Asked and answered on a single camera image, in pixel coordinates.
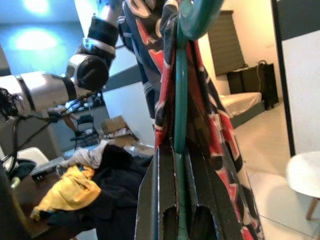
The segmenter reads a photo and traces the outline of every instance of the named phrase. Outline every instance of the black cabinet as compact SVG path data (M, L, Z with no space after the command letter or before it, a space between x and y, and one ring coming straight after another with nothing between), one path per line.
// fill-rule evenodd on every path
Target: black cabinet
M261 92L266 110L279 102L273 64L260 64L258 71L257 66L232 71L227 77L231 94Z

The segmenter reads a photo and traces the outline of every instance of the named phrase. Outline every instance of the white cloth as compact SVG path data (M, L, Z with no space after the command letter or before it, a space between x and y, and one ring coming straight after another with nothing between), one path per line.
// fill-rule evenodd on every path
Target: white cloth
M102 154L105 150L106 145L108 144L114 144L115 140L101 140L99 145L92 149L88 150L86 148L79 148L77 149L72 157L70 157L68 160L62 161L59 166L63 168L68 168L69 166L75 165L75 164L81 164L83 166L91 167L93 169L98 169L101 160L102 160Z

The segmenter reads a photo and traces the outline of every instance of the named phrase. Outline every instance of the tiled floor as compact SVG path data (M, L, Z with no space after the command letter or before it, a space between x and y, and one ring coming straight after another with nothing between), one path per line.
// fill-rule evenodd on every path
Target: tiled floor
M235 134L247 167L285 175L290 152L283 103L240 125Z
M320 206L305 219L311 197L289 188L290 159L283 103L235 129L266 240L310 240L320 234Z
M266 240L311 240L320 234L320 207L305 219L311 197L289 188L283 176L248 170Z

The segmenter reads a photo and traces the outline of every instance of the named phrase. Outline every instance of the black cloth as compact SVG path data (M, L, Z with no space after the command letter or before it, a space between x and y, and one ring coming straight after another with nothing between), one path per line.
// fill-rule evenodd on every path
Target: black cloth
M50 225L67 225L78 231L96 228L99 240L133 240L139 187L146 169L125 150L107 145L92 180L101 194L89 206L71 212L59 211Z

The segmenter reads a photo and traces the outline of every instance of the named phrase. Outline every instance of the clothing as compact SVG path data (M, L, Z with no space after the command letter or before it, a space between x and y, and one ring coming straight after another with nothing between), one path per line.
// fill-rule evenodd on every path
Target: clothing
M59 165L63 168L68 168L69 166L75 164L81 164L83 166L91 167L93 169L98 169L101 161L102 161L102 154L106 145L113 144L115 140L101 140L99 145L92 149L88 150L86 148L79 148L77 149L72 157L68 160L62 161Z
M77 165L69 167L39 205L33 208L30 217L39 221L40 212L74 211L90 205L99 196L101 189L91 180L95 171L87 166L81 168L83 170L80 171Z
M80 231L96 228L99 240L133 240L139 187L145 173L146 169L124 149L106 145L92 178L101 194L83 209L53 214L48 224Z
M169 130L174 125L177 15L181 1L138 2L125 1L119 32L141 64L139 69L150 116L155 117L157 147L166 144L169 138L174 139ZM217 181L223 183L232 203L225 207L236 216L232 224L239 227L242 238L263 240L261 222L231 121L204 67L198 42L189 42L187 50L187 136L199 144L210 163L208 170L215 171L219 176Z

